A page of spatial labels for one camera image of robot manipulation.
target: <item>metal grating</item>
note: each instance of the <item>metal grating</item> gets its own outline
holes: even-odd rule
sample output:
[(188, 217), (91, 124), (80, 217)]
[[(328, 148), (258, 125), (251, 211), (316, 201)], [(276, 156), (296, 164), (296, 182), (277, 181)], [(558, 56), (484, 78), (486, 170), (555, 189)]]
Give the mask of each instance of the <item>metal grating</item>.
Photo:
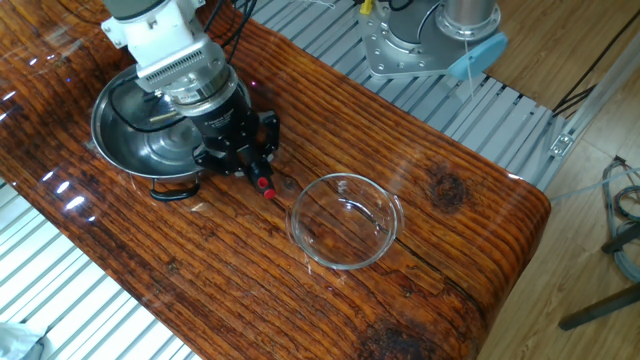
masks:
[(545, 190), (562, 159), (548, 155), (567, 121), (488, 76), (371, 76), (352, 1), (258, 0), (254, 19), (488, 160)]
[[(332, 4), (258, 0), (254, 18), (462, 145), (547, 187), (562, 163), (547, 150), (564, 119), (487, 76), (372, 78), (353, 2)], [(47, 328), (33, 359), (199, 359), (2, 180), (0, 294), (0, 322)]]
[(25, 359), (199, 359), (0, 180), (0, 322), (46, 328)]

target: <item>wood grain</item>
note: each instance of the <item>wood grain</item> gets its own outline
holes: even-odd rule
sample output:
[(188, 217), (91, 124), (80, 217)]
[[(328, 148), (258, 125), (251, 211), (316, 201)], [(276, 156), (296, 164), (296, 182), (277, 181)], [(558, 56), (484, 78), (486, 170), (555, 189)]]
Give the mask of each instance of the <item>wood grain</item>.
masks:
[[(211, 177), (156, 203), (86, 146), (93, 101), (130, 63), (99, 4), (0, 3), (0, 94), (16, 91), (0, 103), (0, 176), (203, 358), (476, 357), (537, 246), (541, 192), (249, 22), (234, 66), (281, 118), (277, 198)], [(360, 270), (309, 262), (286, 235), (285, 209), (333, 172), (405, 209), (404, 233)]]

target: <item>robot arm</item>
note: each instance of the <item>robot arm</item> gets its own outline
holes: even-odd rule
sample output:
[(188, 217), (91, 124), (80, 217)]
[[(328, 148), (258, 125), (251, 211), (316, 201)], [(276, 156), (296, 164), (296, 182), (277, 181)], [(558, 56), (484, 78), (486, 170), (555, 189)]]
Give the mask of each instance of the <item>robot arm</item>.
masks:
[[(249, 1), (255, 5), (256, 0)], [(244, 175), (266, 198), (273, 197), (268, 159), (278, 148), (280, 123), (273, 112), (257, 114), (250, 108), (246, 88), (227, 64), (224, 51), (195, 16), (205, 1), (104, 3), (113, 17), (102, 23), (102, 30), (117, 48), (127, 46), (137, 61), (137, 77), (130, 80), (148, 93), (167, 98), (175, 112), (202, 134), (202, 144), (193, 149), (194, 162), (218, 174)], [(111, 105), (116, 116), (134, 130), (155, 132), (133, 125), (116, 111), (112, 101)]]

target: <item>bowl rim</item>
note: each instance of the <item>bowl rim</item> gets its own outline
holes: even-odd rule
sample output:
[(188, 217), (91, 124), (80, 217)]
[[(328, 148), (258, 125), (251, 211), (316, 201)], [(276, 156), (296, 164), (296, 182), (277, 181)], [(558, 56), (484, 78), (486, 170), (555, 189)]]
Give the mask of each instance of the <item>bowl rim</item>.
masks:
[[(194, 162), (193, 168), (191, 170), (180, 171), (171, 175), (142, 173), (137, 170), (132, 170), (127, 168), (122, 163), (120, 163), (115, 157), (113, 157), (107, 150), (106, 143), (104, 142), (103, 136), (102, 136), (102, 129), (100, 128), (100, 124), (104, 120), (103, 118), (105, 117), (105, 113), (108, 114), (108, 112), (106, 112), (107, 107), (109, 106), (107, 101), (107, 94), (109, 90), (116, 84), (116, 82), (118, 82), (122, 78), (125, 78), (128, 75), (131, 75), (133, 72), (135, 72), (135, 69), (136, 69), (135, 65), (131, 65), (128, 68), (121, 71), (119, 74), (114, 76), (114, 78), (111, 79), (111, 81), (109, 81), (109, 83), (100, 92), (100, 95), (98, 95), (98, 98), (96, 99), (96, 102), (94, 103), (94, 106), (93, 106), (93, 110), (91, 112), (90, 125), (91, 125), (91, 140), (93, 141), (93, 144), (96, 146), (96, 148), (98, 149), (102, 157), (104, 157), (112, 165), (115, 165), (116, 167), (132, 175), (140, 176), (147, 179), (172, 180), (172, 179), (179, 179), (183, 177), (186, 178), (188, 176), (192, 176), (202, 171), (203, 170), (202, 167), (196, 165)], [(161, 132), (168, 132), (169, 130), (170, 129), (165, 129), (165, 130), (162, 130)]]
[[(327, 261), (322, 257), (320, 257), (319, 255), (317, 255), (309, 246), (307, 246), (307, 244), (298, 240), (298, 237), (296, 236), (297, 221), (295, 220), (297, 220), (300, 215), (299, 206), (301, 203), (301, 199), (304, 197), (305, 194), (309, 192), (309, 189), (313, 188), (314, 185), (322, 181), (325, 181), (327, 179), (331, 179), (335, 177), (355, 178), (358, 180), (364, 180), (370, 185), (373, 185), (373, 187), (376, 188), (378, 191), (380, 191), (389, 201), (389, 205), (391, 206), (391, 211), (393, 212), (393, 218), (396, 223), (393, 231), (389, 232), (389, 235), (387, 236), (387, 239), (385, 240), (384, 245), (378, 250), (378, 252), (376, 252), (369, 259), (356, 264), (340, 264), (340, 263)], [(391, 198), (391, 194), (388, 191), (383, 189), (380, 185), (376, 184), (373, 180), (366, 178), (362, 175), (351, 174), (351, 173), (333, 173), (333, 174), (325, 175), (311, 182), (311, 184), (309, 184), (306, 188), (304, 188), (304, 190), (300, 193), (300, 195), (298, 196), (298, 199), (296, 199), (296, 202), (293, 206), (293, 210), (291, 211), (291, 233), (295, 242), (298, 244), (298, 246), (300, 246), (300, 248), (302, 248), (305, 254), (307, 254), (308, 256), (310, 256), (312, 259), (314, 259), (315, 261), (317, 261), (323, 266), (327, 266), (336, 270), (355, 270), (355, 269), (363, 268), (365, 266), (371, 265), (374, 262), (378, 261), (382, 257), (382, 255), (384, 255), (387, 252), (387, 250), (389, 250), (389, 247), (391, 247), (391, 244), (393, 244), (393, 242), (395, 241), (398, 235), (397, 232), (398, 232), (398, 226), (399, 226), (399, 219), (398, 219), (399, 214), (398, 214), (398, 211), (396, 210), (396, 207), (393, 204), (394, 204), (394, 199)]]

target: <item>dark wood knot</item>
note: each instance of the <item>dark wood knot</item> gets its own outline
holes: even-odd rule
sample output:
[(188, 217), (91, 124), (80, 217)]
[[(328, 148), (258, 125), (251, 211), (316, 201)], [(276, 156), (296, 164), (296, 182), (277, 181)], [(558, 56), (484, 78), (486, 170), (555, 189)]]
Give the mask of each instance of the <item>dark wood knot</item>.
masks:
[(431, 187), (431, 201), (439, 209), (453, 213), (464, 202), (464, 183), (457, 176), (447, 173), (438, 177)]
[(362, 339), (358, 359), (431, 359), (432, 344), (413, 331), (397, 327), (369, 327)]

